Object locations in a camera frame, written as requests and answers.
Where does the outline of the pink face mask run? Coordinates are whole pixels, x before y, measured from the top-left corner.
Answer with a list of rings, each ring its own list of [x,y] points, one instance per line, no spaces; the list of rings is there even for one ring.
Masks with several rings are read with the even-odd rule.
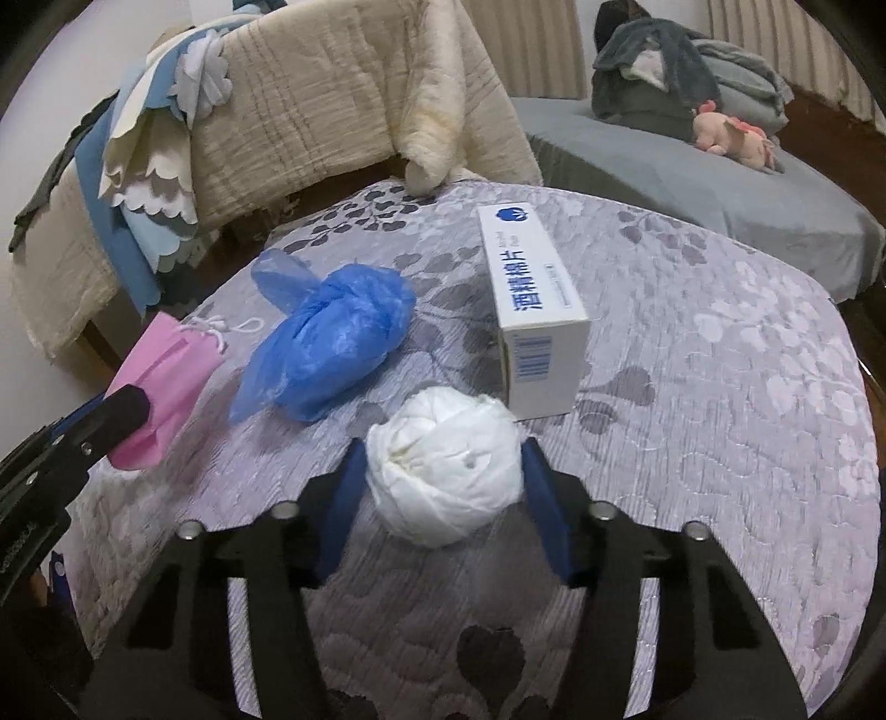
[[[147,470],[158,465],[194,411],[210,377],[221,366],[231,333],[252,335],[261,318],[232,326],[224,316],[179,321],[158,312],[112,378],[108,393],[125,385],[143,390],[150,411],[146,423],[110,451],[116,470]]]

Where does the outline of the white paper ball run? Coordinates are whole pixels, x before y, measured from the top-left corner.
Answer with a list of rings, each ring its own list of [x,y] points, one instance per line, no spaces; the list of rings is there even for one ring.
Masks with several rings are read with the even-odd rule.
[[[452,387],[414,393],[367,433],[367,482],[395,537],[444,548],[523,496],[521,434],[500,400]]]

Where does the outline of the blue plastic bag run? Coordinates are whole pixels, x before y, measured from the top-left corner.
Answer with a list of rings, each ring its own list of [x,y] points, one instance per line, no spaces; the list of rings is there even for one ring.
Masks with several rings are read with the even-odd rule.
[[[318,277],[281,249],[264,250],[251,277],[284,320],[243,369],[234,424],[270,407],[300,423],[326,417],[403,345],[418,301],[398,271],[346,264]]]

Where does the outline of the blue white scalloped blanket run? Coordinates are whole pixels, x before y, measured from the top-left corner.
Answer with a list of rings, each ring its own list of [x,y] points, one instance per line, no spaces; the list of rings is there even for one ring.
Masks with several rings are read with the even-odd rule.
[[[197,235],[190,134],[233,94],[225,35],[281,9],[281,2],[234,2],[231,12],[177,32],[129,70],[70,132],[13,221],[8,250],[27,231],[67,167],[78,172],[91,228],[135,309],[158,305],[158,276]]]

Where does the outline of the white blue cardboard box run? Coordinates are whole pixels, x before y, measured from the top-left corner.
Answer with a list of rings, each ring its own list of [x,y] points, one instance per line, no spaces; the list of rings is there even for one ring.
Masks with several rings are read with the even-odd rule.
[[[527,203],[477,208],[496,305],[504,396],[520,420],[571,413],[590,318],[539,213]]]

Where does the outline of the beige quilted blanket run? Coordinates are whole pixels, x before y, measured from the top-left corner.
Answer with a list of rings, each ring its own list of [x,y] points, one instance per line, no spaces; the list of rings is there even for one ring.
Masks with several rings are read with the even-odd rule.
[[[392,157],[418,197],[466,177],[539,182],[461,3],[300,2],[226,34],[222,55],[233,94],[190,134],[197,235]],[[9,280],[30,341],[48,357],[126,294],[74,167],[13,252]]]

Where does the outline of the grey bed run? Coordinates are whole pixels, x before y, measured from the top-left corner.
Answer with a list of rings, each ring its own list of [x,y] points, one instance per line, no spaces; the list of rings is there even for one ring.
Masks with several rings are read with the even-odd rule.
[[[706,155],[670,136],[610,125],[582,100],[512,100],[544,183],[686,220],[763,250],[853,300],[880,275],[884,226],[789,153],[783,172]]]

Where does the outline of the pink plush pig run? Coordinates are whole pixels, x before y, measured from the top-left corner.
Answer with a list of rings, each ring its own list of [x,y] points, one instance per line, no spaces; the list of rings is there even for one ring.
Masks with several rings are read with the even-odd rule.
[[[776,157],[775,143],[766,132],[718,112],[713,100],[698,107],[692,120],[692,135],[694,147],[708,155],[728,157],[755,171],[784,172],[784,165]]]

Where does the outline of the dark wooden headboard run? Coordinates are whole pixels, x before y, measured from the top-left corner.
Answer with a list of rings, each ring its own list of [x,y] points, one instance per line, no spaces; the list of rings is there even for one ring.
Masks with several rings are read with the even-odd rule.
[[[850,193],[884,224],[884,136],[846,108],[795,87],[781,146]]]

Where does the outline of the left beige curtain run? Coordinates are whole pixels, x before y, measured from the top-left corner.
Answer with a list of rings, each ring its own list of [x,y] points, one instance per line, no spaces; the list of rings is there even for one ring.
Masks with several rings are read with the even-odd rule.
[[[467,0],[464,8],[512,97],[583,99],[586,62],[572,0]]]

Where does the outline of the beige curtain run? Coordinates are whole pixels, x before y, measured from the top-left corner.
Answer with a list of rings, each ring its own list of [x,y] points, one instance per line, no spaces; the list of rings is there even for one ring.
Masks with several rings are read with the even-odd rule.
[[[583,99],[586,62],[572,0],[467,0],[464,8],[512,97]]]
[[[791,85],[884,129],[883,112],[848,55],[796,2],[712,0],[710,34],[764,57]]]

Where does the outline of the pile of grey blankets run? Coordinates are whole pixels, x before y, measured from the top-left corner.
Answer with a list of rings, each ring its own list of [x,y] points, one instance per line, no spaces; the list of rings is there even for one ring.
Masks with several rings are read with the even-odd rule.
[[[723,40],[696,39],[692,45],[717,81],[719,112],[757,126],[769,136],[789,124],[785,108],[795,93],[764,57]]]

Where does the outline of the dark grey fleece jacket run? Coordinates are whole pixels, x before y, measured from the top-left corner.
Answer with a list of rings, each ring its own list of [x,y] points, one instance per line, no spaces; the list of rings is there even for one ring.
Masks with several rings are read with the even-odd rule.
[[[698,114],[722,108],[717,78],[697,48],[701,39],[638,3],[602,3],[593,28],[593,117],[689,141]]]

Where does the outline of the right beige curtain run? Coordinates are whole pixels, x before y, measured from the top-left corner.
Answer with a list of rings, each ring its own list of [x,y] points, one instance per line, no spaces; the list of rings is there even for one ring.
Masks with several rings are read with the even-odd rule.
[[[710,34],[764,57],[791,85],[884,129],[883,112],[848,55],[796,2],[712,0]]]

